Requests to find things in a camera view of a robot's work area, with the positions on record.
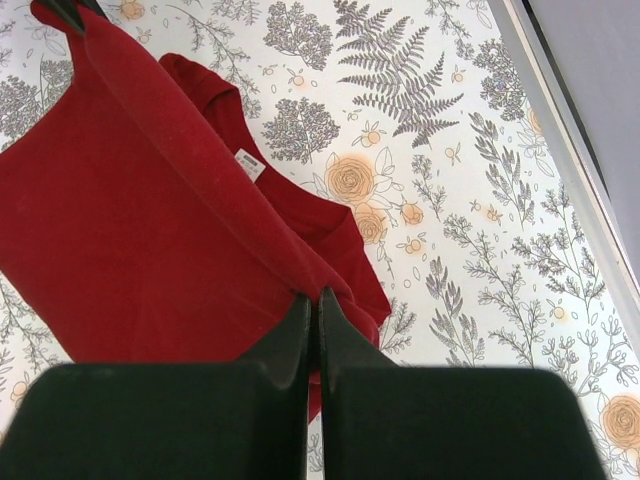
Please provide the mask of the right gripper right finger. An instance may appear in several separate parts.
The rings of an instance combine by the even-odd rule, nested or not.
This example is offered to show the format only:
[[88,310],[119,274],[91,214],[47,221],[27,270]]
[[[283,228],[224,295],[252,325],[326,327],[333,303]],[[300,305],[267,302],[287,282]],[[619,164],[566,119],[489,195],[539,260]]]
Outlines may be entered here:
[[578,401],[543,369],[403,367],[318,306],[328,479],[601,479]]

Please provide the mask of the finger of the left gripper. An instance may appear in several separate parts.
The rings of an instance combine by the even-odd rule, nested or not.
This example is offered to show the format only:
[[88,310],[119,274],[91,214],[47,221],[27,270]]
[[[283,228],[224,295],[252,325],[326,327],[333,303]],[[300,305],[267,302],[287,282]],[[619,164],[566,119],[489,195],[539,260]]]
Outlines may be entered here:
[[85,34],[85,26],[80,15],[80,6],[98,16],[103,16],[103,9],[96,0],[39,0],[38,3],[54,12],[73,30],[82,35]]

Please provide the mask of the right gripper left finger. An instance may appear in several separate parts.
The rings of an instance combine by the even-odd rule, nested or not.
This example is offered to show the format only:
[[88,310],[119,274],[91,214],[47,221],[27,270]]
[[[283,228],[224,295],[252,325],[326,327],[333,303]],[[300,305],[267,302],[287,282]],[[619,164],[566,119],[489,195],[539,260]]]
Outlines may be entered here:
[[64,364],[28,390],[5,479],[302,479],[311,303],[235,361]]

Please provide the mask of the red t shirt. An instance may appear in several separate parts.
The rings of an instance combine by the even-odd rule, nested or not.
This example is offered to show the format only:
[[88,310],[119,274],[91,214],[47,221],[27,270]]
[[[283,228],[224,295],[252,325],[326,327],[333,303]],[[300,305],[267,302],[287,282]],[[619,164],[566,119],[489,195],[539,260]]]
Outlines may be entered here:
[[81,9],[70,87],[1,156],[1,269],[78,363],[224,362],[334,291],[391,308],[352,211],[272,168],[238,90]]

